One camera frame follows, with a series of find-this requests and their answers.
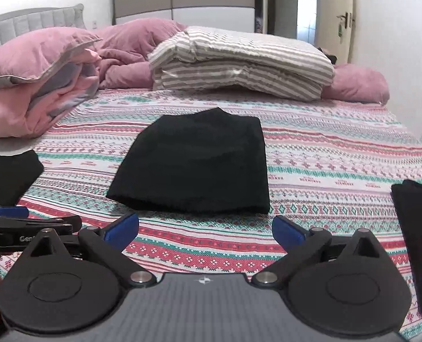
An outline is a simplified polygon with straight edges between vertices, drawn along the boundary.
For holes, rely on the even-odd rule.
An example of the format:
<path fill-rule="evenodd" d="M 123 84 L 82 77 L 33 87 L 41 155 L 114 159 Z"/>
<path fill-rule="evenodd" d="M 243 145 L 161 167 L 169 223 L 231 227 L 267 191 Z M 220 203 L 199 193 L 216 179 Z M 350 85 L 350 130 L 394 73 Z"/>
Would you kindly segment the black pants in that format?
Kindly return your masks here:
<path fill-rule="evenodd" d="M 220 108 L 163 115 L 136 137 L 106 196 L 135 211 L 266 215 L 261 122 Z"/>

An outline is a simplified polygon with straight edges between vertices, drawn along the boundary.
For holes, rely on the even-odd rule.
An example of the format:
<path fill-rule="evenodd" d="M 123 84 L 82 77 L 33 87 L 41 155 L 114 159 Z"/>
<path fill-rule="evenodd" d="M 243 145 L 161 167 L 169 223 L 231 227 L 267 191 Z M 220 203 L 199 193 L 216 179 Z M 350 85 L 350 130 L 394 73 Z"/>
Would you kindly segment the cream bedroom door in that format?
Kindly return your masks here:
<path fill-rule="evenodd" d="M 337 57 L 337 64 L 349 61 L 352 39 L 353 0 L 317 0 L 315 45 Z"/>

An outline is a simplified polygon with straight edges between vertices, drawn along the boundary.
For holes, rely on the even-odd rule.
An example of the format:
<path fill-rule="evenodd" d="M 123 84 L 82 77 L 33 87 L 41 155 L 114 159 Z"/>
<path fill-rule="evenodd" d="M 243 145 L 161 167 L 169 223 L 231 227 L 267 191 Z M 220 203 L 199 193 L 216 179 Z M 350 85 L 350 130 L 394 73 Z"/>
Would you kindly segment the black folded garment left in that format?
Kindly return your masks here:
<path fill-rule="evenodd" d="M 34 150 L 0 156 L 0 206 L 16 206 L 43 172 L 44 166 Z"/>

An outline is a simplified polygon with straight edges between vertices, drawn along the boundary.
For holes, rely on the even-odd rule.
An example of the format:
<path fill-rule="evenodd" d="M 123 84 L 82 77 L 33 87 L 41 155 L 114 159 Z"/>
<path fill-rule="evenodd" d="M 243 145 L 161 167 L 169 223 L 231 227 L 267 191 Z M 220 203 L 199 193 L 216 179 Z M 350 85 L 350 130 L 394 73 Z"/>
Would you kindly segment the black folded garment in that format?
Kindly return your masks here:
<path fill-rule="evenodd" d="M 44 166 L 34 150 L 0 156 L 0 206 L 16 206 L 43 172 Z"/>
<path fill-rule="evenodd" d="M 412 180 L 393 184 L 391 196 L 409 255 L 417 303 L 422 314 L 422 184 Z"/>

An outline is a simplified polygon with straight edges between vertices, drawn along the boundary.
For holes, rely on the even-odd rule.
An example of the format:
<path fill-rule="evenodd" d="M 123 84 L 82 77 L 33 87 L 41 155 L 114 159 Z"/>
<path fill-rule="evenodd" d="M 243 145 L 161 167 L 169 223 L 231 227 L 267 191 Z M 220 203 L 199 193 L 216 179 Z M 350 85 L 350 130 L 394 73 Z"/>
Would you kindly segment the patterned red green bed sheet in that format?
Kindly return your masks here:
<path fill-rule="evenodd" d="M 422 184 L 422 145 L 383 106 L 277 100 L 258 93 L 100 92 L 34 144 L 44 173 L 22 197 L 38 219 L 77 214 L 103 226 L 127 209 L 106 194 L 146 127 L 164 115 L 220 108 L 257 117 L 267 156 L 266 215 L 143 212 L 126 256 L 159 276 L 77 341 L 327 341 L 247 278 L 283 256 L 275 215 L 337 235 L 370 229 L 408 285 L 413 274 L 391 187 Z"/>

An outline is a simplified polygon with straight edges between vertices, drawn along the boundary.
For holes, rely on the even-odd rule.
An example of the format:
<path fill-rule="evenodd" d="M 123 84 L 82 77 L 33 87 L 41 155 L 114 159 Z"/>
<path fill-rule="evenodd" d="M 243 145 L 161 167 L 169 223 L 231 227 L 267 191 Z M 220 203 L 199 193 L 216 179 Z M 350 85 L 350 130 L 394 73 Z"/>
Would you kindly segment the black folded garment right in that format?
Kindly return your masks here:
<path fill-rule="evenodd" d="M 412 180 L 393 184 L 391 196 L 409 255 L 417 303 L 422 314 L 422 184 Z"/>

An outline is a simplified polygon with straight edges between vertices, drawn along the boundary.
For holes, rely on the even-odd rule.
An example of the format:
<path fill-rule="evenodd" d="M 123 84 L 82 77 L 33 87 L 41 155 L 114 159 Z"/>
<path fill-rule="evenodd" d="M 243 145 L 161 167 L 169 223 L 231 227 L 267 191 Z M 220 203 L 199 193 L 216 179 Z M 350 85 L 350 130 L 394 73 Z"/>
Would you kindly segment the pink grey comforter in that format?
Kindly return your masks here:
<path fill-rule="evenodd" d="M 99 88 L 100 37 L 82 28 L 32 31 L 0 47 L 0 138 L 38 137 Z"/>

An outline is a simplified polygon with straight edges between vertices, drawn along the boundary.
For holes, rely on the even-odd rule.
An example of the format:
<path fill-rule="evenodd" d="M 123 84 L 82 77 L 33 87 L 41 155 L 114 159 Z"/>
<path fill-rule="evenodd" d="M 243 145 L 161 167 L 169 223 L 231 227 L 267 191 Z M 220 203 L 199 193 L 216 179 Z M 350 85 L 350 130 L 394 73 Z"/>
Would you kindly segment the grey padded headboard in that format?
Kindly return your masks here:
<path fill-rule="evenodd" d="M 84 5 L 65 8 L 32 8 L 0 15 L 0 47 L 25 33 L 51 27 L 85 29 Z"/>

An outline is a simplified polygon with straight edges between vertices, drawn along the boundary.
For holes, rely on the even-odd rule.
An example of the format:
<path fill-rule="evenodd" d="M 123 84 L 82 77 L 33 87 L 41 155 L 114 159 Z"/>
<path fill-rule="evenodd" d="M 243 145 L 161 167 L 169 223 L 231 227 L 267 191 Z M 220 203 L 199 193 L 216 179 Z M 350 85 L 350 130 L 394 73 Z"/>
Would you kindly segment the mauve pink long pillow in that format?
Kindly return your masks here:
<path fill-rule="evenodd" d="M 155 89 L 149 55 L 160 43 L 188 27 L 170 19 L 143 18 L 96 31 L 100 37 L 95 45 L 101 56 L 100 86 Z M 388 102 L 389 87 L 380 72 L 354 64 L 337 64 L 333 56 L 323 53 L 331 60 L 335 75 L 331 85 L 323 88 L 320 99 Z"/>

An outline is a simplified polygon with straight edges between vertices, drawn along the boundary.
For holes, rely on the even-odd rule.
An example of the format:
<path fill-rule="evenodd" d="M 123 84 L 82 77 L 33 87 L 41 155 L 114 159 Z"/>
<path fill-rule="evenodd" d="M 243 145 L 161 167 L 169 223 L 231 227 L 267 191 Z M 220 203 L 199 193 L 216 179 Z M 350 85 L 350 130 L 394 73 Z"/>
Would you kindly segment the beige striped folded quilt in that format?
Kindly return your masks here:
<path fill-rule="evenodd" d="M 312 102 L 331 85 L 331 60 L 308 42 L 189 26 L 149 55 L 155 89 L 244 87 Z"/>

